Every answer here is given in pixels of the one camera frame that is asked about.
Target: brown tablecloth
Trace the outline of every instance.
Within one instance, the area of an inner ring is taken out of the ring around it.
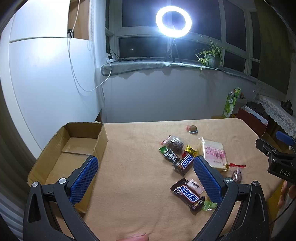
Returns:
[[[199,133],[189,134],[186,125],[196,125]],[[213,213],[193,215],[170,191],[182,176],[158,150],[159,142],[169,134],[193,148],[199,137],[222,143],[228,163],[247,166],[242,183],[259,181],[266,199],[280,184],[279,178],[267,172],[267,157],[255,147],[258,136],[239,119],[109,123],[105,127],[109,142],[84,217],[101,241],[145,232],[150,241],[191,241]],[[199,182],[193,168],[185,178]],[[224,232],[230,229],[238,207],[236,203]]]

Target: packaged bread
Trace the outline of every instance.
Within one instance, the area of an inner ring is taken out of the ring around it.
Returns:
[[[209,141],[201,137],[199,138],[199,153],[212,168],[217,169],[219,172],[229,169],[226,154],[221,143]]]

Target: fingernail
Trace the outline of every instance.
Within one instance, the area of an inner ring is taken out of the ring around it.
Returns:
[[[144,236],[145,234],[146,233],[134,234],[134,235],[130,236],[129,238],[140,237],[140,236]]]

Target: window sill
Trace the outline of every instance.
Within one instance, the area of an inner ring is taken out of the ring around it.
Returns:
[[[220,70],[228,75],[244,78],[254,84],[257,83],[257,79],[252,76],[247,76],[244,73],[241,73],[239,71],[229,69],[229,68],[207,68],[205,66],[202,66],[198,63],[173,63],[173,62],[163,62],[163,61],[155,61],[155,60],[143,60],[138,62],[133,61],[121,61],[121,62],[113,62],[111,63],[112,66],[112,72],[110,74],[110,65],[104,64],[101,67],[101,73],[103,76],[114,76],[118,74],[124,74],[134,71],[140,71],[140,70],[147,70],[147,69],[161,69],[163,67],[171,67],[171,68],[187,68],[187,69],[200,69],[202,67],[204,70]]]

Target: potted plant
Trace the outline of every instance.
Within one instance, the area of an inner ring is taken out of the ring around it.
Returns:
[[[210,67],[210,68],[218,68],[220,63],[223,66],[223,59],[222,59],[222,49],[225,49],[225,47],[217,47],[217,44],[214,45],[213,41],[210,37],[208,37],[210,40],[209,49],[199,52],[196,54],[198,57],[198,62],[200,62],[203,66]]]

